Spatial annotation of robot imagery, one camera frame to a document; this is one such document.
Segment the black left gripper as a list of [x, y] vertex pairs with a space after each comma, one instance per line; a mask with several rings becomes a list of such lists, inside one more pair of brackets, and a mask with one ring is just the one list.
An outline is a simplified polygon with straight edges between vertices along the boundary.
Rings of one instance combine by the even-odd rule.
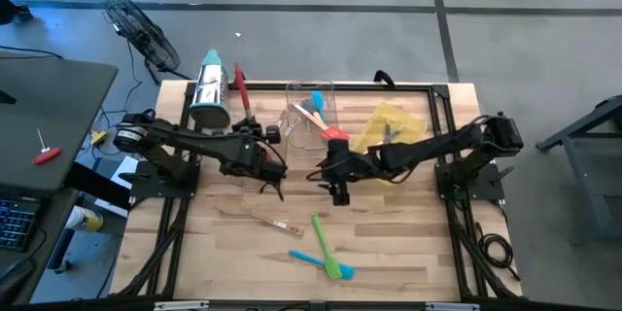
[[278, 145], [281, 143], [281, 132], [279, 127], [275, 124], [263, 127], [258, 121], [256, 116], [253, 116], [250, 120], [248, 117], [234, 123], [231, 126], [233, 132], [249, 134], [261, 141], [266, 142], [269, 145]]

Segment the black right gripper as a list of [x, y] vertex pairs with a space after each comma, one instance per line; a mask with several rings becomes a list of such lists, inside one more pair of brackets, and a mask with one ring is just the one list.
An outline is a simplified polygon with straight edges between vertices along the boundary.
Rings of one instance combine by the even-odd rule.
[[347, 184], [362, 180], [370, 172], [368, 157], [349, 150], [347, 140], [328, 141], [327, 157], [320, 163], [320, 170], [306, 176], [310, 182], [322, 182], [318, 187], [328, 190], [333, 205], [349, 205]]

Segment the red slotted spoon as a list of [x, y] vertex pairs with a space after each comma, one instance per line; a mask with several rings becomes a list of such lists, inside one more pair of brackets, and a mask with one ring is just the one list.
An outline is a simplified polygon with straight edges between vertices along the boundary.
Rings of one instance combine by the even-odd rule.
[[244, 107], [246, 119], [250, 121], [253, 117], [253, 114], [251, 111], [251, 104], [249, 100], [248, 91], [246, 88], [244, 73], [238, 63], [234, 64], [234, 73], [235, 73], [235, 82], [237, 84], [237, 87], [240, 91], [240, 96], [242, 98], [242, 104]]

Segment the red spatula with wooden handle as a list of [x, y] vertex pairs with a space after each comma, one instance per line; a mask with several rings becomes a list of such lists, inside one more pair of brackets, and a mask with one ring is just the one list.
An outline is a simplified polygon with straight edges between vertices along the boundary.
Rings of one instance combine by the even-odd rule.
[[292, 107], [294, 107], [307, 119], [309, 119], [314, 124], [316, 124], [322, 130], [322, 136], [324, 139], [326, 140], [332, 140], [332, 139], [349, 140], [350, 139], [350, 136], [348, 133], [344, 132], [337, 126], [326, 125], [316, 113], [310, 113], [307, 110], [305, 110], [302, 106], [297, 105], [297, 104], [292, 104]]

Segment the green silicone spatula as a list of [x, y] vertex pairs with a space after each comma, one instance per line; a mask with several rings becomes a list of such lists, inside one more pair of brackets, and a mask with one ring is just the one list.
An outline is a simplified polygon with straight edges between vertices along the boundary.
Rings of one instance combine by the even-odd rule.
[[338, 260], [332, 255], [331, 250], [328, 247], [328, 242], [325, 237], [325, 233], [324, 233], [322, 224], [320, 222], [319, 216], [316, 213], [313, 213], [311, 215], [311, 221], [316, 230], [321, 248], [324, 253], [325, 271], [331, 280], [338, 280], [342, 277], [342, 272], [341, 272]]

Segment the large wooden spoon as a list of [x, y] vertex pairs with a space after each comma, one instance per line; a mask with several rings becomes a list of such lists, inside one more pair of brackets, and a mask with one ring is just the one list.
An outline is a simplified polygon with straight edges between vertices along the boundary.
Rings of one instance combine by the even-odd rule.
[[232, 196], [219, 196], [215, 199], [215, 206], [218, 210], [226, 214], [248, 216], [297, 237], [302, 237], [305, 233], [305, 231], [298, 226], [288, 224], [285, 221], [252, 209], [243, 199], [234, 198]]

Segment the small teal silicone spatula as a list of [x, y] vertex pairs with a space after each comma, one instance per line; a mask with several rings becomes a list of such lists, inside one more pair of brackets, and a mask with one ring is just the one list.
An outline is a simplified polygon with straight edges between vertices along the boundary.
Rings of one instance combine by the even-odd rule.
[[324, 97], [319, 91], [313, 91], [311, 93], [312, 102], [314, 105], [313, 112], [314, 114], [322, 121], [325, 122], [325, 113], [324, 113]]

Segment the long teal silicone spatula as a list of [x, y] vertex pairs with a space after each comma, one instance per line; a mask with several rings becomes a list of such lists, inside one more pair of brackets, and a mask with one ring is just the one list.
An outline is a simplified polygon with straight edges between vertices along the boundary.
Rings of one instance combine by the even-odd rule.
[[[301, 251], [297, 251], [297, 250], [289, 250], [288, 254], [296, 259], [300, 259], [306, 262], [310, 262], [312, 264], [321, 266], [321, 267], [325, 267], [326, 263], [321, 260], [321, 259], [316, 259], [314, 257], [311, 257], [305, 253], [302, 253]], [[355, 277], [356, 274], [356, 270], [354, 267], [344, 264], [344, 263], [339, 263], [338, 264], [339, 270], [341, 272], [341, 278], [344, 280], [352, 280]]]

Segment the clear plastic bin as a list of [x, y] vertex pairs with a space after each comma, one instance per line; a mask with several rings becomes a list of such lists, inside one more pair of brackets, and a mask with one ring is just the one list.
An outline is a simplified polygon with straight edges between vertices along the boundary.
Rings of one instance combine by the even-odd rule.
[[[293, 112], [289, 111], [289, 118], [291, 118], [291, 117], [295, 117], [295, 114]], [[283, 159], [287, 159], [287, 157], [288, 157], [288, 150], [289, 150], [290, 147], [291, 147], [290, 137], [286, 138], [284, 136], [284, 133], [281, 133], [281, 143], [278, 144], [278, 145], [274, 145], [274, 148], [276, 149], [277, 153]], [[244, 187], [244, 188], [247, 188], [247, 189], [259, 190], [259, 188], [263, 185], [263, 182], [259, 181], [259, 180], [254, 180], [254, 179], [242, 180], [240, 185], [242, 187]]]
[[290, 136], [293, 148], [304, 151], [322, 151], [327, 141], [321, 135], [322, 130], [307, 119], [292, 104], [300, 105], [305, 99], [311, 99], [311, 93], [319, 91], [324, 97], [325, 124], [338, 126], [338, 116], [335, 102], [334, 85], [331, 81], [292, 82], [286, 85], [287, 109], [300, 117], [300, 123]]

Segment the yellow plastic bin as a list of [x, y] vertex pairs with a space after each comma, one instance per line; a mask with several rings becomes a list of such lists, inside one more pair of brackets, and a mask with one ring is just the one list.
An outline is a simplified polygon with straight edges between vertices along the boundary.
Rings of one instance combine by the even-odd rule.
[[363, 127], [361, 133], [350, 143], [350, 150], [366, 154], [368, 147], [383, 145], [386, 123], [391, 126], [391, 131], [398, 128], [401, 129], [400, 135], [389, 144], [416, 143], [422, 141], [427, 132], [427, 124], [424, 119], [410, 115], [388, 103], [381, 102]]

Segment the yellow and white can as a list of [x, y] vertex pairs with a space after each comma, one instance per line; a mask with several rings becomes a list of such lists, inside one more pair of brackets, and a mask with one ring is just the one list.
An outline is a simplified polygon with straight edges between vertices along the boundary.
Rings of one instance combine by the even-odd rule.
[[74, 205], [65, 227], [77, 231], [96, 232], [102, 227], [103, 222], [104, 220], [101, 214]]

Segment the black desk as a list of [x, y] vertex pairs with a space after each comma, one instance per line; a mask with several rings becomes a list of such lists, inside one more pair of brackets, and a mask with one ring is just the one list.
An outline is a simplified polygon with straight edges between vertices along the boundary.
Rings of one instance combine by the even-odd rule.
[[[0, 53], [0, 187], [61, 188], [119, 72], [111, 64], [60, 58], [9, 57]], [[41, 165], [37, 129], [62, 154]]]

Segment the dark metal cart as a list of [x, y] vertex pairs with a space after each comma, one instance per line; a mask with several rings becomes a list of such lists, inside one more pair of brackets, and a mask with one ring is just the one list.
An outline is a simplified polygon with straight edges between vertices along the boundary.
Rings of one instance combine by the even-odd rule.
[[591, 221], [570, 243], [622, 240], [622, 220], [614, 219], [607, 204], [622, 200], [622, 95], [600, 102], [589, 114], [536, 144], [541, 153], [557, 146], [564, 148]]

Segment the person's foot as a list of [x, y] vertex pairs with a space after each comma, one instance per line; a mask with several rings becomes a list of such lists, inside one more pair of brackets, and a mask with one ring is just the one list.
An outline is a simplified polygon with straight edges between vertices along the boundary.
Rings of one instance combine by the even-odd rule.
[[33, 18], [28, 6], [17, 5], [11, 0], [0, 0], [0, 25], [24, 23]]

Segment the black computer mouse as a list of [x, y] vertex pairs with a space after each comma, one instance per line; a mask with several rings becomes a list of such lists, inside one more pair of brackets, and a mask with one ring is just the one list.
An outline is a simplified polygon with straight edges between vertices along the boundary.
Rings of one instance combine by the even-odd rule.
[[0, 304], [10, 304], [15, 300], [33, 270], [31, 259], [17, 259], [0, 273]]

